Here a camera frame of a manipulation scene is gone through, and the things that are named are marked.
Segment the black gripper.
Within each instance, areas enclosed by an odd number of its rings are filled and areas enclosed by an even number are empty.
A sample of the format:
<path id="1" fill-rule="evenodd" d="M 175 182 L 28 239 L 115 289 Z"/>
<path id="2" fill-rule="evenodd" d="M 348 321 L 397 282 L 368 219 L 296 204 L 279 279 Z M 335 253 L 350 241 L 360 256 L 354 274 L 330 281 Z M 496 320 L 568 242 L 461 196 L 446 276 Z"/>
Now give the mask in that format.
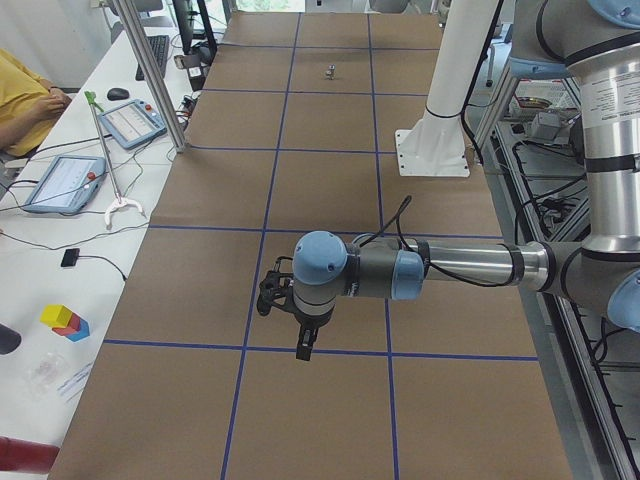
<path id="1" fill-rule="evenodd" d="M 326 312 L 322 315 L 296 313 L 295 319 L 300 324 L 296 345 L 296 359 L 309 361 L 311 359 L 314 343 L 317 339 L 320 328 L 330 321 L 330 312 Z"/>

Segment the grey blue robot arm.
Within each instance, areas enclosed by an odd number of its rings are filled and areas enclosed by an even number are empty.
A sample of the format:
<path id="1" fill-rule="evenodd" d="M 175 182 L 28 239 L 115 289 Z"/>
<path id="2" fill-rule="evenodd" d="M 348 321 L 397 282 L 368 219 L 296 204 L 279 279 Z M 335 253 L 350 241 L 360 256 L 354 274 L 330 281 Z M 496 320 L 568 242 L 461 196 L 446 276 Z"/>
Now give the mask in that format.
<path id="1" fill-rule="evenodd" d="M 524 285 L 639 328 L 639 5 L 521 1 L 511 49 L 527 77 L 573 76 L 580 89 L 590 232 L 581 243 L 462 245 L 304 235 L 287 300 L 308 360 L 338 296 L 417 298 L 424 281 Z"/>

